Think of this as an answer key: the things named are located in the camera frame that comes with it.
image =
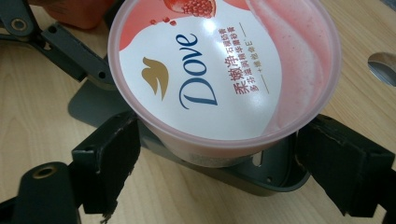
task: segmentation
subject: round container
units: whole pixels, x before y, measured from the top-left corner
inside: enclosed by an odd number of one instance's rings
[[[173,153],[236,164],[298,131],[330,100],[341,69],[318,0],[131,0],[108,58],[131,108]]]

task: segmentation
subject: product label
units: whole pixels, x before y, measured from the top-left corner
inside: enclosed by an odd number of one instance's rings
[[[153,116],[218,140],[262,135],[282,82],[273,40],[240,0],[135,1],[120,66]]]

